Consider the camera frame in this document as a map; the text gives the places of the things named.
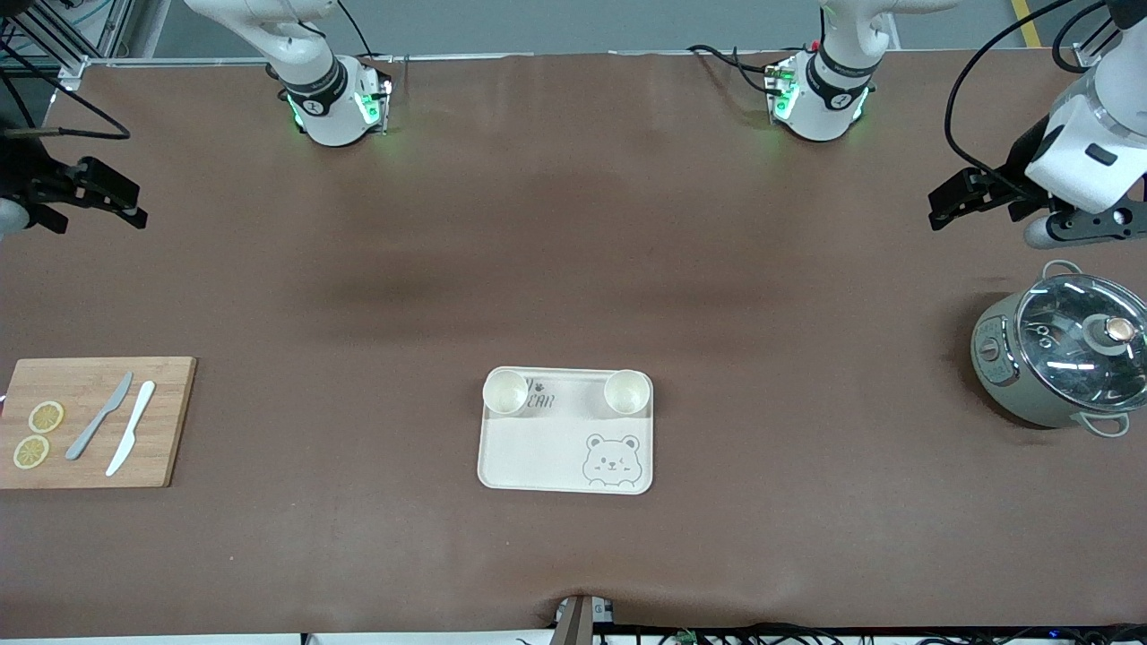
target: cooking pot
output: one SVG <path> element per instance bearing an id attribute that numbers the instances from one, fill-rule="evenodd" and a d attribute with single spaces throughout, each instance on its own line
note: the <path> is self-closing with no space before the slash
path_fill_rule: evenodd
<path id="1" fill-rule="evenodd" d="M 1069 273 L 1048 277 L 1053 266 Z M 1101 437 L 1128 433 L 1147 404 L 1147 306 L 1128 289 L 1055 259 L 1039 280 L 980 317 L 972 363 L 1009 412 L 1048 428 L 1080 425 Z M 1103 432 L 1095 421 L 1117 423 Z"/>

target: knife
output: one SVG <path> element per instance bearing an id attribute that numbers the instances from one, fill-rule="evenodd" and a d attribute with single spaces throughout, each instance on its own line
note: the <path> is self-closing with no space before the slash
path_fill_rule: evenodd
<path id="1" fill-rule="evenodd" d="M 64 457 L 68 460 L 75 461 L 76 459 L 79 459 L 80 454 L 84 454 L 84 449 L 86 449 L 88 442 L 92 441 L 92 436 L 95 434 L 95 430 L 100 428 L 100 423 L 103 422 L 103 418 L 111 414 L 117 407 L 119 407 L 119 404 L 124 402 L 124 397 L 127 396 L 127 388 L 130 387 L 132 387 L 131 372 L 124 374 L 124 380 L 119 381 L 119 387 L 116 388 L 116 391 L 111 393 L 111 398 L 108 399 L 108 403 L 103 404 L 103 410 L 95 415 L 95 419 L 92 419 L 92 422 L 87 425 L 84 433 L 76 437 L 76 441 L 68 448 L 68 452 L 64 453 Z"/>
<path id="2" fill-rule="evenodd" d="M 108 465 L 108 472 L 103 473 L 107 476 L 116 474 L 116 471 L 124 465 L 124 460 L 132 452 L 132 448 L 135 446 L 135 426 L 140 422 L 140 417 L 143 415 L 143 410 L 147 407 L 149 401 L 151 401 L 151 393 L 155 391 L 155 381 L 143 381 L 140 386 L 140 394 L 135 397 L 135 409 L 132 410 L 132 418 L 127 421 L 127 428 L 124 430 L 124 438 L 119 440 L 119 448 L 116 449 L 116 456 L 111 458 L 111 464 Z"/>

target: lemon slice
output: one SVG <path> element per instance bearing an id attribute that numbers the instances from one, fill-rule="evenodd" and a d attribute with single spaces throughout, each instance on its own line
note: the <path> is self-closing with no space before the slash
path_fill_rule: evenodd
<path id="1" fill-rule="evenodd" d="M 28 415 L 28 427 L 33 433 L 50 433 L 64 422 L 64 406 L 54 401 L 45 401 Z"/>
<path id="2" fill-rule="evenodd" d="M 11 460 L 21 471 L 34 468 L 44 464 L 44 460 L 48 458 L 48 449 L 50 446 L 52 444 L 48 443 L 47 437 L 41 437 L 40 435 L 26 436 L 16 444 L 16 452 L 13 453 Z"/>

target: pot handle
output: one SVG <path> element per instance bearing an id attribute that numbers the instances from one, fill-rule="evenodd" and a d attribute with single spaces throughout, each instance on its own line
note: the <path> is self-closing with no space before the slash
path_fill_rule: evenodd
<path id="1" fill-rule="evenodd" d="M 1071 273 L 1083 273 L 1083 269 L 1079 269 L 1079 265 L 1074 262 L 1068 262 L 1066 259 L 1053 259 L 1052 262 L 1048 262 L 1047 264 L 1044 265 L 1044 270 L 1039 272 L 1039 279 L 1047 280 L 1047 270 L 1053 266 L 1062 266 L 1063 269 L 1067 269 Z"/>
<path id="2" fill-rule="evenodd" d="M 1084 427 L 1089 433 L 1103 438 L 1118 438 L 1125 434 L 1131 428 L 1131 420 L 1128 419 L 1126 412 L 1122 414 L 1092 414 L 1090 412 L 1076 412 L 1071 418 Z M 1095 427 L 1092 421 L 1118 421 L 1119 429 L 1116 433 L 1105 433 L 1103 430 Z"/>

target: table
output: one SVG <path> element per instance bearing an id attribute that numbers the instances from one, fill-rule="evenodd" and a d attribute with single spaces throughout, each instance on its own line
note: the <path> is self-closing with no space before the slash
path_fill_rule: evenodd
<path id="1" fill-rule="evenodd" d="M 985 60 L 968 149 L 1046 111 L 1046 55 Z M 1145 293 L 1147 258 L 1035 251 L 1002 211 L 928 228 L 967 56 L 889 55 L 826 145 L 692 56 L 397 65 L 390 135 L 345 149 L 258 68 L 89 70 L 134 137 L 52 150 L 133 178 L 151 220 L 6 239 L 0 372 L 198 372 L 170 489 L 0 494 L 0 636 L 529 628 L 572 593 L 671 625 L 1147 620 L 1147 418 L 1023 427 L 967 357 L 1047 259 Z M 483 488 L 504 364 L 648 372 L 649 492 Z"/>

